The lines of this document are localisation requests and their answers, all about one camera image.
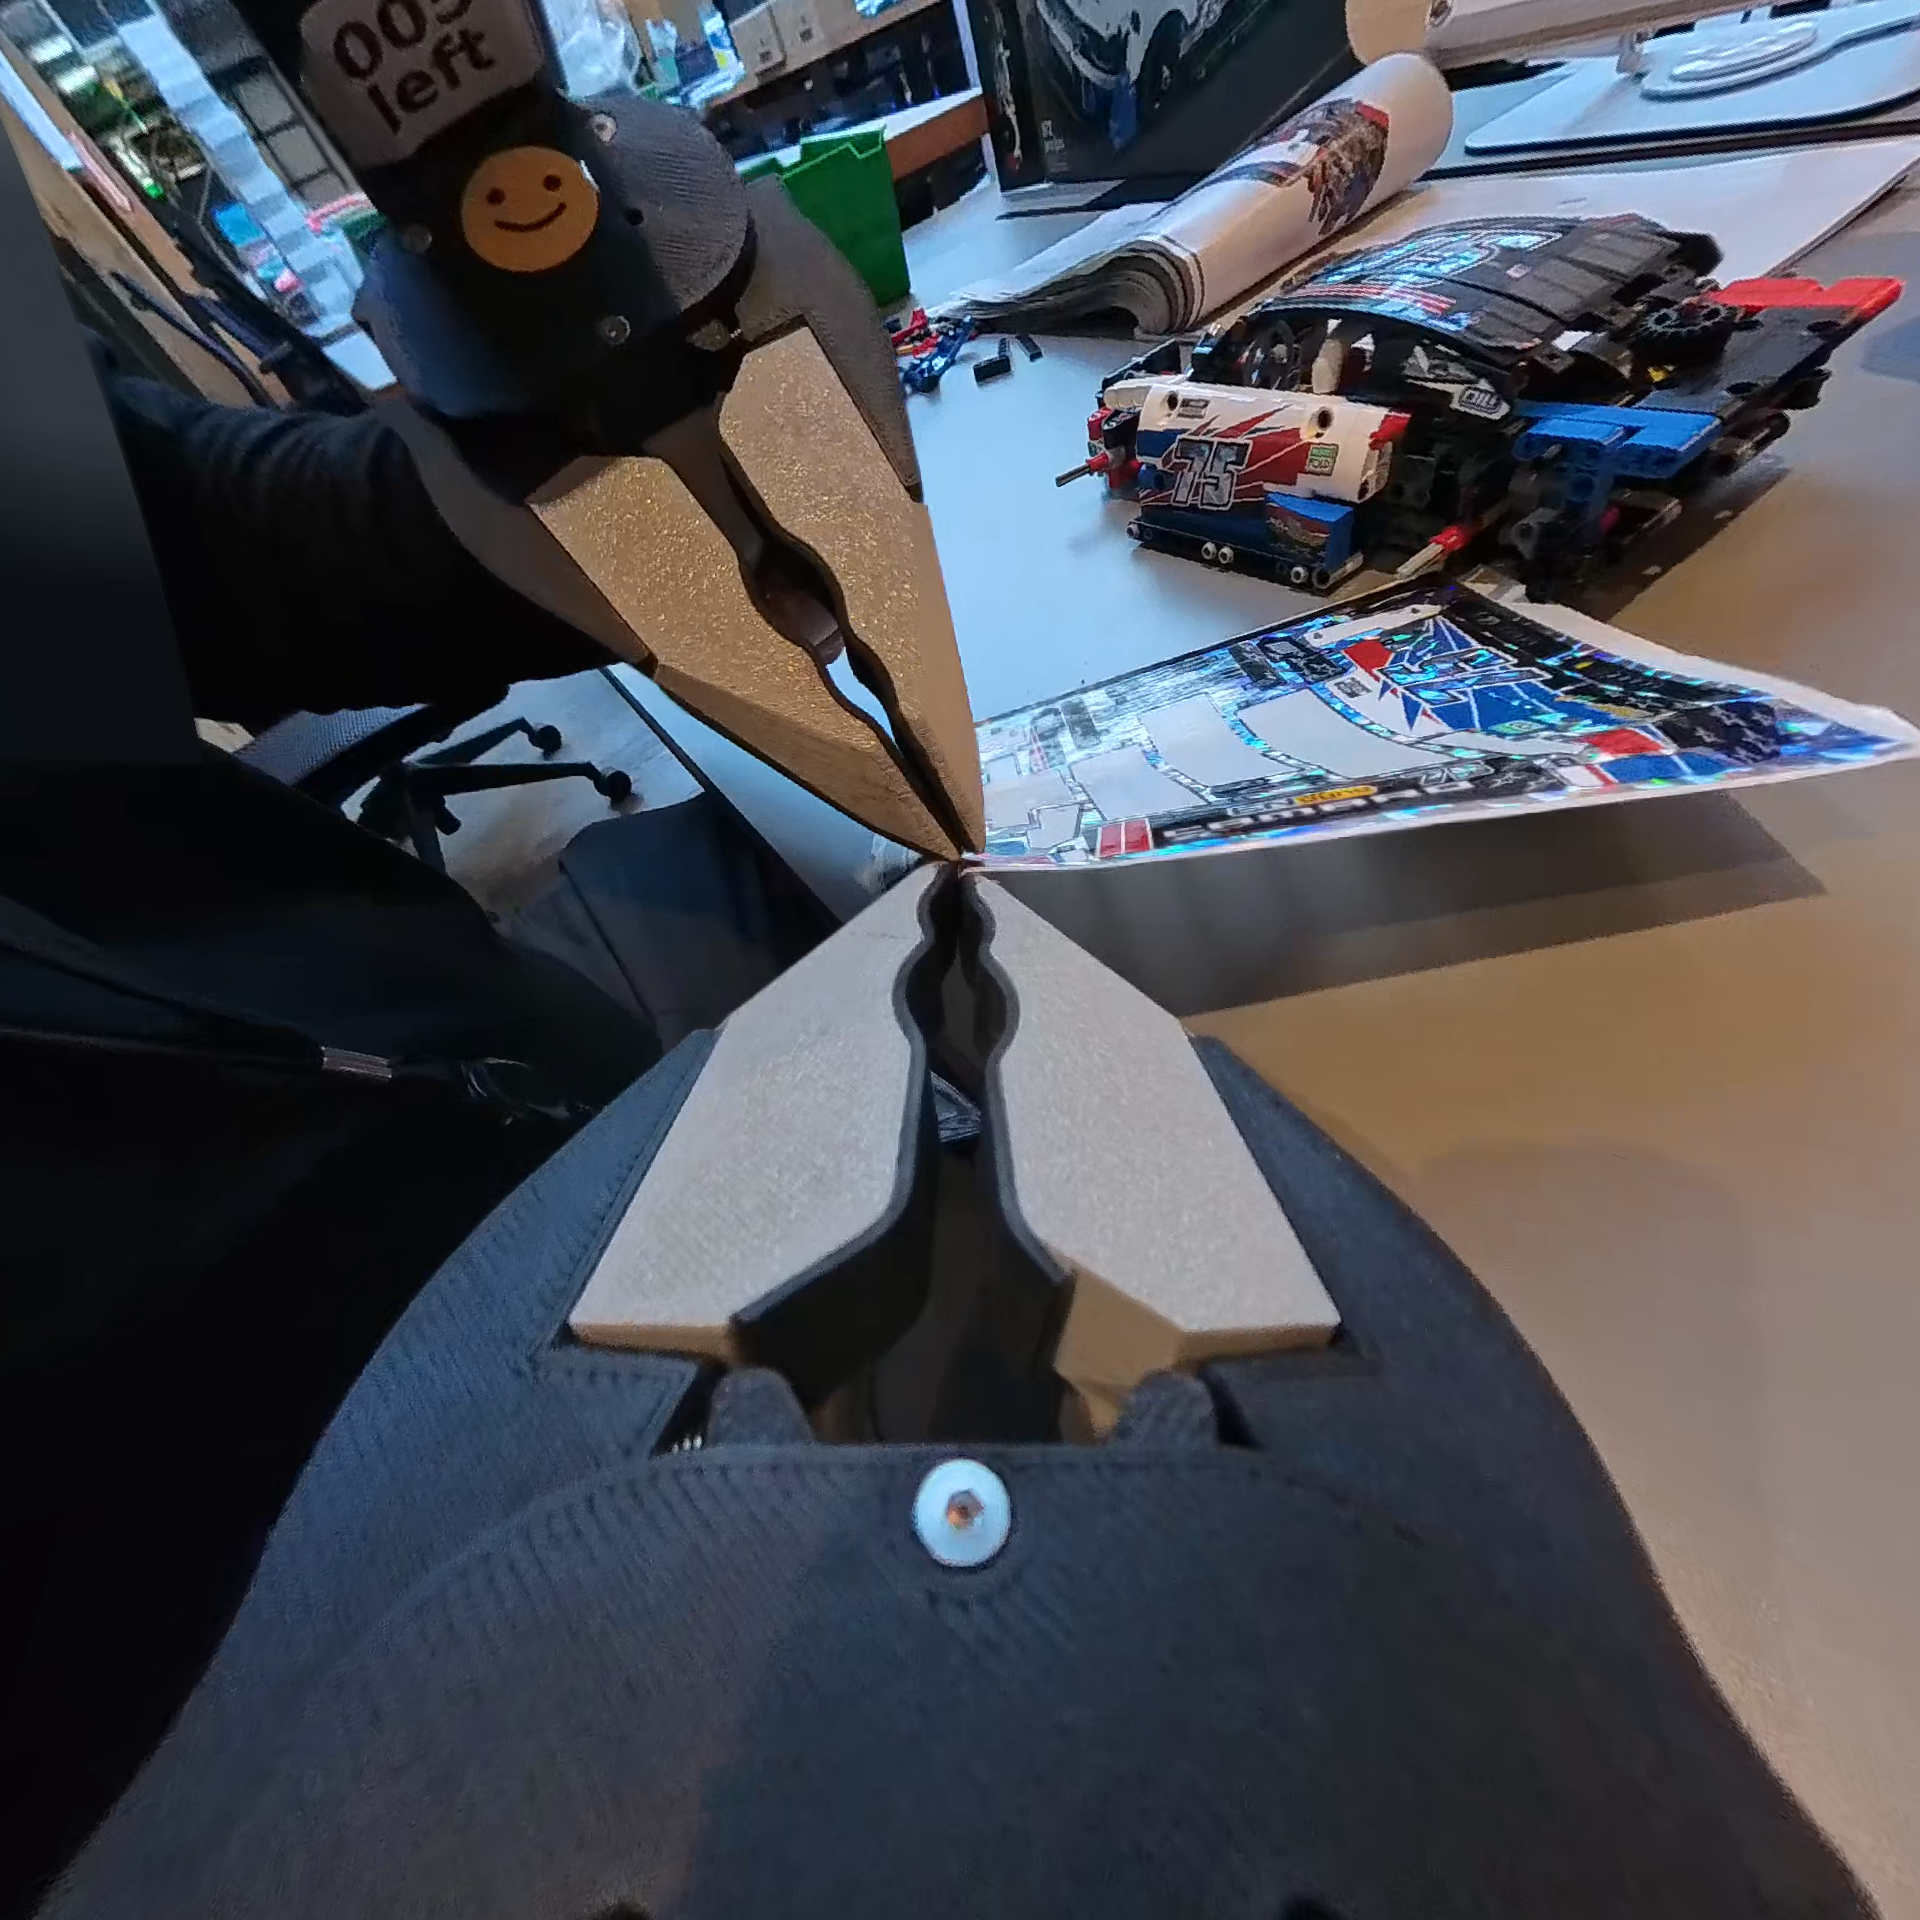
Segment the toy brick race car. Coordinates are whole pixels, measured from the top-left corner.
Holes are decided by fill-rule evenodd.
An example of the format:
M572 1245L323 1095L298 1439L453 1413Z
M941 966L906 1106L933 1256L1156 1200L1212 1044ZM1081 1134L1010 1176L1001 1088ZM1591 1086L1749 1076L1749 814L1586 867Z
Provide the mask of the toy brick race car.
M1639 213L1329 255L1107 374L1057 486L1095 478L1141 547L1297 592L1493 565L1558 597L1766 452L1903 294L1719 266Z

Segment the grey desk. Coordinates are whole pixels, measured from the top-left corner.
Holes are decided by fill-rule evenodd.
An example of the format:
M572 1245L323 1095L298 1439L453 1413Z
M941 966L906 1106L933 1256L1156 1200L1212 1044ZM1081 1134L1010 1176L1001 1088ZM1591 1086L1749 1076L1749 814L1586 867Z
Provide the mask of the grey desk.
M1907 300L1739 512L1597 613L1915 723L1915 178L1820 246ZM1057 470L1118 343L910 403L979 712L1300 600L1145 556ZM1401 1192L1547 1362L1708 1663L1915 1916L1915 759L1020 875Z

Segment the green plastic crate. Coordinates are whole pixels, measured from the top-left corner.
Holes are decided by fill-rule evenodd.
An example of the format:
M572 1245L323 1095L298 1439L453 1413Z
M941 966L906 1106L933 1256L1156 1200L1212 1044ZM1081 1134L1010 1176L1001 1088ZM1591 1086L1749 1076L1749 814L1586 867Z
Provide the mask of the green plastic crate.
M793 206L844 253L881 310L910 294L897 178L881 120L805 135L790 151L737 165L746 181L775 178Z

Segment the person's dark clothing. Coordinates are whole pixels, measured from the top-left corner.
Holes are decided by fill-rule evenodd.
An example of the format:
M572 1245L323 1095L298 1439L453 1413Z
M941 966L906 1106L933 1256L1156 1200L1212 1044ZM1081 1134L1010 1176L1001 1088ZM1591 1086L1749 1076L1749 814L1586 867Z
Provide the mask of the person's dark clothing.
M237 756L5 768L2 1894L27 1916L465 1238L833 927L709 796L506 924Z

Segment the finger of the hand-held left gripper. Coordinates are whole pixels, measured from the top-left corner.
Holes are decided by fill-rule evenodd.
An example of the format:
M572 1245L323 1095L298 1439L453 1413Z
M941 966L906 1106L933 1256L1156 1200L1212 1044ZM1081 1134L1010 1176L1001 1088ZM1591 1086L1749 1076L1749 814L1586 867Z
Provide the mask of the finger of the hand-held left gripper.
M970 687L926 507L810 326L755 347L719 411L727 454L825 579L847 666L927 816L986 848Z
M733 547L670 467L579 461L532 509L633 626L665 692L865 826L958 858L878 725L758 613Z

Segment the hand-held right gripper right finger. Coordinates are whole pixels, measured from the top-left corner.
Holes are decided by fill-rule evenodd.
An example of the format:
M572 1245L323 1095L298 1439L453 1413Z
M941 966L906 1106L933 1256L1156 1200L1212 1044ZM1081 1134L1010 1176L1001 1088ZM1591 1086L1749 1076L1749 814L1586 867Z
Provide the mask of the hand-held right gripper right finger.
M1153 1376L1325 1350L1340 1310L1180 1019L1006 887L964 890L994 1189L1052 1284L1067 1432L1114 1432Z

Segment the person's left hand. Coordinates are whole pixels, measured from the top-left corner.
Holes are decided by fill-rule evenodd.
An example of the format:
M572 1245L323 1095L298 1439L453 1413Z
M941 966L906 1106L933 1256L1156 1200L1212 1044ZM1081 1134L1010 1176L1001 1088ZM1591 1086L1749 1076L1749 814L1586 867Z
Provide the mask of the person's left hand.
M844 655L837 608L805 568L796 571L785 557L762 560L753 573L753 599L769 623L817 666L833 666Z

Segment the shelf of storage boxes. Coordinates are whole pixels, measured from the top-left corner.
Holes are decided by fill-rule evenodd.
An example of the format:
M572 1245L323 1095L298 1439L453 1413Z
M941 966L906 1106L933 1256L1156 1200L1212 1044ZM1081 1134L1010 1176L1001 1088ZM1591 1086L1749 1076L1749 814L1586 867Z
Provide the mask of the shelf of storage boxes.
M235 4L110 4L113 37L213 176L204 221L258 292L366 392L394 372L359 325L372 221L346 159Z

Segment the instruction sheet on stand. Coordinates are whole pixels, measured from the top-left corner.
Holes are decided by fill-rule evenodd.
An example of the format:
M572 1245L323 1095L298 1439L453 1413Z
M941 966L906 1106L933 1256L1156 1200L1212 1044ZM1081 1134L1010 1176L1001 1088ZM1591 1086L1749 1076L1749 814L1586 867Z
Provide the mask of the instruction sheet on stand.
M1913 133L1917 4L1487 4L1430 58L1550 63L1462 135L1474 163L1647 158Z

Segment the black toy set box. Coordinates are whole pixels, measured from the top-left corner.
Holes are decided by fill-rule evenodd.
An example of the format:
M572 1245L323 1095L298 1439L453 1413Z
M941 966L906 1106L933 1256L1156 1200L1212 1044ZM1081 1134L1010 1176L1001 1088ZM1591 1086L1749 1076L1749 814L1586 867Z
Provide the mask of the black toy set box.
M966 3L996 184L1194 182L1358 72L1345 3Z

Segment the holographic sticker sheet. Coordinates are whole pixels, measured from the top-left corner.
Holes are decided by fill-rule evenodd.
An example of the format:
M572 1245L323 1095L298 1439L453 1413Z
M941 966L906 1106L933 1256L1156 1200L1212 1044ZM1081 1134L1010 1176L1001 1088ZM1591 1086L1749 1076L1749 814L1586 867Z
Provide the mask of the holographic sticker sheet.
M975 727L983 869L1738 794L1915 759L1899 712L1518 592L1367 592Z

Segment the black office chair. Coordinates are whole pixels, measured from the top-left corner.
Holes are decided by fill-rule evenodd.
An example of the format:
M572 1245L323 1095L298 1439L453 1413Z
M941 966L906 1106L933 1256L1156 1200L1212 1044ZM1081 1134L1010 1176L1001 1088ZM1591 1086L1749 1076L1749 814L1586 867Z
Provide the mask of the black office chair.
M633 780L585 759L565 759L557 727L515 716L457 739L468 708L419 703L295 712L237 750L252 771L278 780L337 811L356 791L356 822L446 870L444 838L461 822L447 802L511 786L580 780L613 810L633 796Z

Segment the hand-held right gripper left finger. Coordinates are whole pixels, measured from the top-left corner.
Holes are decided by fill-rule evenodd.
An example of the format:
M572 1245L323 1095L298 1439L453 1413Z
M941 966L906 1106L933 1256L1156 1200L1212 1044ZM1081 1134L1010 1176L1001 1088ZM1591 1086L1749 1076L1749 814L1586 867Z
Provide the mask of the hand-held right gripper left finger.
M710 1038L566 1317L579 1342L758 1367L822 1408L918 1317L940 1125L918 869Z

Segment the pile of loose toy bricks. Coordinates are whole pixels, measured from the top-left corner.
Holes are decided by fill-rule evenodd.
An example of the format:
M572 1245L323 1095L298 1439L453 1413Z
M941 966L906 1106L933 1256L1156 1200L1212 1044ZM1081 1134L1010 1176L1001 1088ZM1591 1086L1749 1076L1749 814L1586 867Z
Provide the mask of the pile of loose toy bricks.
M972 318L935 319L914 307L885 322L897 354L897 381L903 398L938 392L956 368L970 368L981 388L1010 376L1018 357L1029 364L1043 358L1043 347L1027 333L989 336L975 357L975 325Z

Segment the person's left forearm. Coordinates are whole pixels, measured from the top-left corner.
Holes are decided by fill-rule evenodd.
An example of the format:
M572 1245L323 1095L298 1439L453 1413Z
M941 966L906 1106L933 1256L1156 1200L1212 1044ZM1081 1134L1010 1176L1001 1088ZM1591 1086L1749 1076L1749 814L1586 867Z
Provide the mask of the person's left forearm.
M197 717L485 710L613 662L461 547L385 423L221 407L89 347Z

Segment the open instruction booklet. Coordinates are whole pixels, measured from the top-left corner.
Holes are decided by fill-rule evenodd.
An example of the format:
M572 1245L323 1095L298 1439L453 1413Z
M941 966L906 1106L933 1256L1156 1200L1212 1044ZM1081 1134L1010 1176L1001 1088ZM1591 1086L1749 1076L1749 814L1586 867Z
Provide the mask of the open instruction booklet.
M1915 174L1915 133L1643 159L1550 159L1444 174L1453 96L1422 55L1332 66L1212 174L1164 204L1095 214L1043 252L927 310L986 330L1070 333L1124 325L1135 338L1194 333L1242 314L1284 277L1345 246L1451 220L1645 213L1694 227L1738 268L1793 263Z

